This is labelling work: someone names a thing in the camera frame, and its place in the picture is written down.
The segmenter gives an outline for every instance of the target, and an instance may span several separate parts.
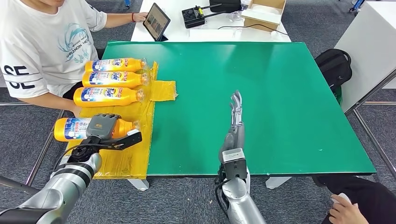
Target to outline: person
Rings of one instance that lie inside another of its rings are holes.
[[[85,63],[103,54],[90,31],[146,16],[106,14],[85,0],[1,0],[0,67],[10,96],[78,116],[81,108],[72,98],[82,86]]]
[[[351,175],[313,177],[335,202],[322,224],[395,224],[396,196],[380,183]],[[347,199],[339,196],[344,193]]]

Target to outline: hand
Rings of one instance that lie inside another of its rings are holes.
[[[332,198],[339,203],[334,203],[330,209],[329,220],[333,224],[368,224],[367,220],[360,213],[358,204],[351,204],[349,201],[338,195],[332,195]]]
[[[75,106],[71,112],[73,112],[74,117],[78,118],[80,116],[81,110],[81,107]]]
[[[134,14],[134,21],[135,22],[143,22],[146,20],[148,13],[135,13]]]

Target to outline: white t-shirt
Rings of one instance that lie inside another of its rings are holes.
[[[54,15],[0,0],[0,67],[10,95],[65,94],[82,80],[85,63],[98,59],[90,31],[106,21],[85,0],[66,0]]]

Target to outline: black pants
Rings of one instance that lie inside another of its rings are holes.
[[[105,52],[105,50],[104,49],[96,49],[96,51],[98,52],[99,59],[102,59],[103,53]],[[80,87],[83,87],[83,82],[76,83],[69,91],[67,91],[65,94],[63,94],[62,97],[65,99],[73,100],[74,92],[76,91],[76,89],[78,89]]]
[[[380,183],[350,175],[318,178],[333,194],[346,194],[370,224],[396,224],[396,196]],[[329,216],[322,224],[330,224]]]

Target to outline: tablet screen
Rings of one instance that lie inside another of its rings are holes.
[[[156,3],[150,9],[146,20],[143,22],[144,27],[151,34],[154,40],[158,41],[163,35],[164,30],[168,26],[170,19],[158,7]]]

